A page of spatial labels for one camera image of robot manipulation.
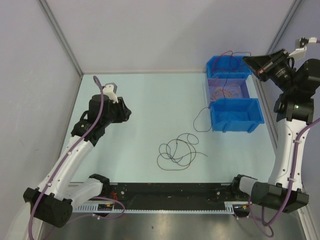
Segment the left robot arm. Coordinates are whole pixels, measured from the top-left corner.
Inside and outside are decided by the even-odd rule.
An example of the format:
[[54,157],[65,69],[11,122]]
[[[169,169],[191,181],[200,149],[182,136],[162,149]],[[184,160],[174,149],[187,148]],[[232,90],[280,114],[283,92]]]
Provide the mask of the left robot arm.
[[111,186],[107,177],[92,174],[82,184],[68,191],[69,183],[84,158],[91,152],[110,124],[126,122],[131,115],[122,97],[113,102],[107,95],[93,95],[80,120],[74,125],[64,153],[47,177],[34,189],[23,194],[31,204],[34,217],[54,227],[61,228],[72,215],[73,209],[97,197],[105,200]]

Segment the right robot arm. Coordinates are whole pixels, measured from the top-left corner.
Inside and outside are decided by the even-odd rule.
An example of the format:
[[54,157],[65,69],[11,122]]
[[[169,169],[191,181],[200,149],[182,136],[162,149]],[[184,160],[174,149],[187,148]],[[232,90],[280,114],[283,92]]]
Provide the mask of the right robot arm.
[[308,59],[296,69],[297,53],[282,49],[242,58],[260,81],[272,80],[282,90],[273,110],[277,114],[278,139],[268,182],[239,174],[230,188],[237,201],[249,195],[253,204],[283,213],[296,211],[309,202],[309,195],[302,191],[301,167],[305,141],[315,124],[312,97],[320,86],[320,61]]

